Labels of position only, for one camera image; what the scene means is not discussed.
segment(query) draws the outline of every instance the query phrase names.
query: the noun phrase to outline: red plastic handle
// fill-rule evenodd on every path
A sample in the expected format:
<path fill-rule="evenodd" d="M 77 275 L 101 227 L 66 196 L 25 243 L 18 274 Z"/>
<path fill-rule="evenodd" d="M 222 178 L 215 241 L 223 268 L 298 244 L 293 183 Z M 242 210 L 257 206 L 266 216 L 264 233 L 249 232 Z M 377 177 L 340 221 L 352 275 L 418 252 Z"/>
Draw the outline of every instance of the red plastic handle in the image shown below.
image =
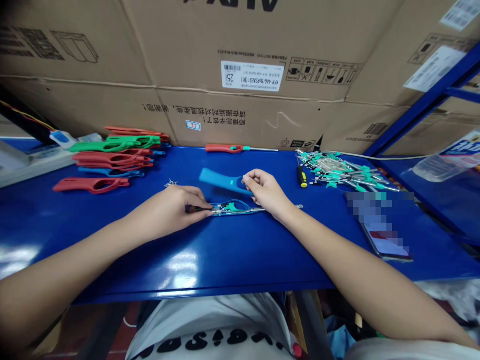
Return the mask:
<path fill-rule="evenodd" d="M 170 136 L 158 131 L 135 129 L 129 127 L 105 126 L 105 129 L 110 130 L 116 136 L 159 136 L 164 142 L 170 141 Z"/>
<path fill-rule="evenodd" d="M 127 164 L 132 162 L 147 162 L 152 159 L 144 156 L 118 154 L 115 152 L 82 151 L 72 156 L 76 161 L 103 162 L 108 164 Z"/>
<path fill-rule="evenodd" d="M 130 182 L 127 178 L 67 177 L 55 185 L 53 191 L 87 190 L 91 194 L 103 194 L 118 187 L 127 187 L 129 185 Z"/>
<path fill-rule="evenodd" d="M 207 153 L 221 152 L 221 153 L 230 153 L 238 154 L 244 150 L 244 147 L 241 145 L 220 145 L 220 144 L 208 144 L 205 146 Z"/>
<path fill-rule="evenodd" d="M 114 169 L 120 171 L 131 171 L 137 170 L 141 168 L 151 168 L 154 166 L 153 162 L 142 162 L 142 161 L 134 161 L 125 164 L 110 164 L 106 162 L 94 162 L 94 161 L 79 161 L 76 163 L 77 166 L 90 168 L 90 169 Z"/>
<path fill-rule="evenodd" d="M 150 149 L 127 149 L 119 151 L 118 154 L 128 154 L 135 156 L 152 156 L 154 153 Z"/>

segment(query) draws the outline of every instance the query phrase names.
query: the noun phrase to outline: screwdriver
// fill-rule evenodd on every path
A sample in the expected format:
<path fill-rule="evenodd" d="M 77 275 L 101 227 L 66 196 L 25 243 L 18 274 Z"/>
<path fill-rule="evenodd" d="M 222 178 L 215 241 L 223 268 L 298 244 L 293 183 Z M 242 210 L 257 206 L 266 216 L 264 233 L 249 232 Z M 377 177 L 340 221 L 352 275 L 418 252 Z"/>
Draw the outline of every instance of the screwdriver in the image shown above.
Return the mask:
<path fill-rule="evenodd" d="M 208 144 L 205 146 L 205 150 L 207 153 L 230 153 L 230 154 L 238 154 L 242 151 L 272 151 L 277 152 L 278 149 L 267 149 L 263 147 L 250 147 L 250 146 L 242 146 L 242 145 L 220 145 L 220 144 Z"/>
<path fill-rule="evenodd" d="M 296 168 L 298 184 L 305 189 L 309 185 L 309 183 L 307 182 L 307 175 L 305 175 L 304 167 L 300 165 L 298 156 L 296 156 L 296 162 L 298 164 L 298 167 Z"/>

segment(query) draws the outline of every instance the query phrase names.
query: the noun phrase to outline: person's left hand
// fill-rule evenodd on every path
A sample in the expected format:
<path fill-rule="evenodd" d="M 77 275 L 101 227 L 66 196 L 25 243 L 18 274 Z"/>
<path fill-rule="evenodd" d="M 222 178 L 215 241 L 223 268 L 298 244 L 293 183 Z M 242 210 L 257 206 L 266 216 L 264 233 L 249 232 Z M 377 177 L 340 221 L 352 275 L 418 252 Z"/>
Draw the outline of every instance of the person's left hand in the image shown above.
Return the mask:
<path fill-rule="evenodd" d="M 212 209 L 198 187 L 171 185 L 145 201 L 118 222 L 122 228 L 135 231 L 141 244 L 180 231 L 213 215 L 208 210 L 192 212 L 193 207 Z"/>

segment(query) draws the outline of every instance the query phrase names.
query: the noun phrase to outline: white t-shirt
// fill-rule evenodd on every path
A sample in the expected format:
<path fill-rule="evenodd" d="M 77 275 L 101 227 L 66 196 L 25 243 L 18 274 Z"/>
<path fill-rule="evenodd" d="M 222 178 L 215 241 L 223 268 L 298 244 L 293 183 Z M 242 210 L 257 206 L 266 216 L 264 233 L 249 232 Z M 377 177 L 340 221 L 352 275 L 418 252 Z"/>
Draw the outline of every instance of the white t-shirt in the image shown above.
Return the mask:
<path fill-rule="evenodd" d="M 293 342 L 268 293 L 162 300 L 135 335 L 132 359 L 292 359 Z"/>
<path fill-rule="evenodd" d="M 286 360 L 293 337 L 268 293 L 163 300 L 138 331 L 126 360 Z M 437 341 L 369 339 L 345 360 L 480 360 L 480 351 Z"/>

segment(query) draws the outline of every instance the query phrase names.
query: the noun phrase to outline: yellow wire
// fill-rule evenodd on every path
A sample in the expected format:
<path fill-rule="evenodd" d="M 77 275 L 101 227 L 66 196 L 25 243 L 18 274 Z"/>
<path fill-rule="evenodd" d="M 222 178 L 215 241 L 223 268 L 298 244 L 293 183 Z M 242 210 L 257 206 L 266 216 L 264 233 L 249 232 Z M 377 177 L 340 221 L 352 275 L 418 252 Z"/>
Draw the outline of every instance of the yellow wire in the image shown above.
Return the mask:
<path fill-rule="evenodd" d="M 33 117 L 32 115 L 29 115 L 29 114 L 27 114 L 27 113 L 25 113 L 25 112 L 21 112 L 20 110 L 14 108 L 12 105 L 7 104 L 5 101 L 0 100 L 0 103 L 1 103 L 3 106 L 6 106 L 7 108 L 12 109 L 12 110 L 13 110 L 14 112 L 16 112 L 16 113 L 22 114 L 22 115 L 24 115 L 24 116 L 26 116 L 26 117 L 32 118 L 32 119 L 35 120 L 35 121 L 38 121 L 40 124 L 42 124 L 43 126 L 45 126 L 45 127 L 48 128 L 48 129 L 50 129 L 51 131 L 55 131 L 55 129 L 54 129 L 52 126 L 48 125 L 47 123 L 45 123 L 45 122 L 43 122 L 43 121 L 41 121 L 41 120 L 38 120 L 36 117 Z"/>

